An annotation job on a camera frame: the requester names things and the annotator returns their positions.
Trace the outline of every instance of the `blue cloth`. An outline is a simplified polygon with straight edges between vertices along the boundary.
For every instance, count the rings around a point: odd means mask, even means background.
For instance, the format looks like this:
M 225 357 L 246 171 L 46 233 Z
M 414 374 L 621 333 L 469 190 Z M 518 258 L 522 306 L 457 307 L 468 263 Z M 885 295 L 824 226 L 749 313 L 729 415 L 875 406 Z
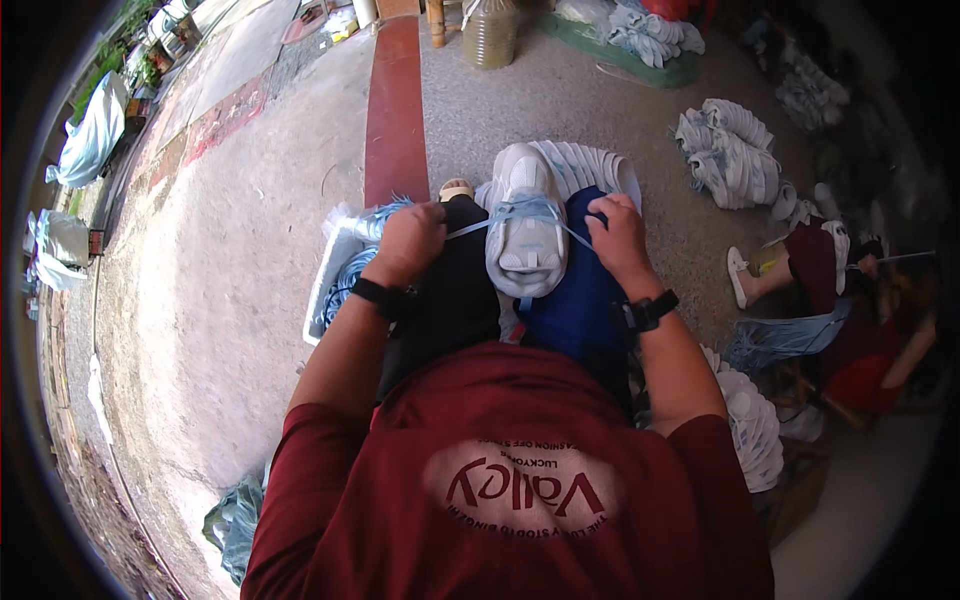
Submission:
M 590 240 L 584 217 L 594 198 L 605 196 L 595 185 L 580 190 L 566 201 L 566 223 Z M 567 244 L 566 274 L 543 298 L 534 298 L 530 310 L 517 312 L 520 321 L 541 343 L 580 362 L 588 350 L 626 353 L 624 335 L 611 319 L 612 302 L 627 295 L 616 279 L 600 264 L 596 252 L 581 244 Z

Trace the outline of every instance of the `wooden stool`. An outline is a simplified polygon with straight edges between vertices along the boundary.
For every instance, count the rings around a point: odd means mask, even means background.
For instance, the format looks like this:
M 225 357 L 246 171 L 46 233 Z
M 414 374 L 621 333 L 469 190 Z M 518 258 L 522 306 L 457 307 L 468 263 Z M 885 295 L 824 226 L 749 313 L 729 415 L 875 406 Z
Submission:
M 426 20 L 430 23 L 430 35 L 434 48 L 446 46 L 446 32 L 460 31 L 460 23 L 447 25 L 444 21 L 444 6 L 453 4 L 463 6 L 463 0 L 426 0 Z

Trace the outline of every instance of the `red painted stripe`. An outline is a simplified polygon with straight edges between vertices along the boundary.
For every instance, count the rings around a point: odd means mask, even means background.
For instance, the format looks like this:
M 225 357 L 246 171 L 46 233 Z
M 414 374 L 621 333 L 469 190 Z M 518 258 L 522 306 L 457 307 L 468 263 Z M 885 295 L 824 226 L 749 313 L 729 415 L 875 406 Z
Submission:
M 392 192 L 430 200 L 420 96 L 420 37 L 415 16 L 387 20 L 376 37 L 364 158 L 364 206 Z

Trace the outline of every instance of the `ground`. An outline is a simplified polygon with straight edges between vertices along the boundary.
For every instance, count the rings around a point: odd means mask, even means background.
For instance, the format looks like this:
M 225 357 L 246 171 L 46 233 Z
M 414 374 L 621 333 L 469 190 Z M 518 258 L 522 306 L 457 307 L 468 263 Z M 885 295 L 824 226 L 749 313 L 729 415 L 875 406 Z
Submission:
M 212 7 L 201 24 L 212 33 L 137 147 L 99 275 L 62 294 L 62 306 L 47 303 L 62 323 L 62 354 L 48 348 L 51 364 L 62 363 L 52 381 L 67 407 L 54 410 L 48 397 L 48 420 L 61 436 L 59 456 L 86 465 L 77 475 L 61 461 L 61 478 L 75 504 L 90 496 L 118 508 L 98 551 L 131 588 L 172 585 L 163 569 L 155 576 L 153 561 L 166 562 L 189 597 L 237 596 L 201 534 L 203 517 L 271 457 L 312 350 L 300 331 L 323 253 L 321 225 L 339 203 L 358 210 L 365 178 L 376 176 L 363 166 L 376 36 L 368 29 L 333 48 L 315 36 L 280 49 L 276 35 L 296 5 L 202 5 Z M 230 7 L 216 23 L 216 11 Z M 782 176 L 809 195 L 810 149 L 750 57 L 708 34 L 697 83 L 666 91 L 610 77 L 537 31 L 521 31 L 515 62 L 493 72 L 468 67 L 459 34 L 448 39 L 433 49 L 421 18 L 430 189 L 452 177 L 489 179 L 496 153 L 517 141 L 577 142 L 630 157 L 655 267 L 698 339 L 726 342 L 737 316 L 726 250 L 749 253 L 783 225 L 762 208 L 719 210 L 691 190 L 667 128 L 705 98 L 739 102 L 777 136 Z M 81 216 L 93 209 L 79 207 Z M 86 401 L 94 350 L 113 447 Z M 77 513 L 96 531 L 89 521 L 98 517 Z M 118 556 L 136 569 L 112 562 L 117 540 L 135 542 Z

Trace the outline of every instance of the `man's left hand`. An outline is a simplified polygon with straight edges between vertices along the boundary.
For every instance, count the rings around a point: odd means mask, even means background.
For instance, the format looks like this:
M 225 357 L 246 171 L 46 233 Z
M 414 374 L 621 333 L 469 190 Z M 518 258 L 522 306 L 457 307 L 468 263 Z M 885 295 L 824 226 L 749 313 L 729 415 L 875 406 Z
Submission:
M 380 250 L 363 278 L 384 287 L 406 289 L 444 249 L 446 211 L 437 203 L 404 206 L 390 215 Z

